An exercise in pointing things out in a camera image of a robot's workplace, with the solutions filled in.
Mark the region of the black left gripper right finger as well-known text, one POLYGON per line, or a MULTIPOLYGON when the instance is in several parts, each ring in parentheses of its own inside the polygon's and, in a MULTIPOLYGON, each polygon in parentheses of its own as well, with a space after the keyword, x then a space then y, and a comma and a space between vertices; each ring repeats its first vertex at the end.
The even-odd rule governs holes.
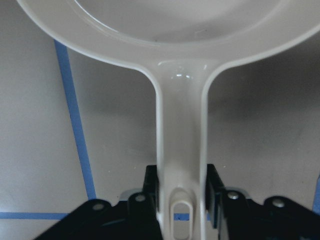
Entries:
POLYGON ((258 204, 226 188, 215 166, 207 165, 205 207, 220 240, 318 240, 320 216, 297 202, 272 196, 258 204))

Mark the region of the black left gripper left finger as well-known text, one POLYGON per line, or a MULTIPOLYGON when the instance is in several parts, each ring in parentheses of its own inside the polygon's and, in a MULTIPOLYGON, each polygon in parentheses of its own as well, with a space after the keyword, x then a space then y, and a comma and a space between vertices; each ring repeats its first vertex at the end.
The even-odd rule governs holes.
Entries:
POLYGON ((36 239, 161 240, 157 194, 157 167, 148 165, 140 192, 120 200, 115 206, 102 199, 88 200, 36 239))

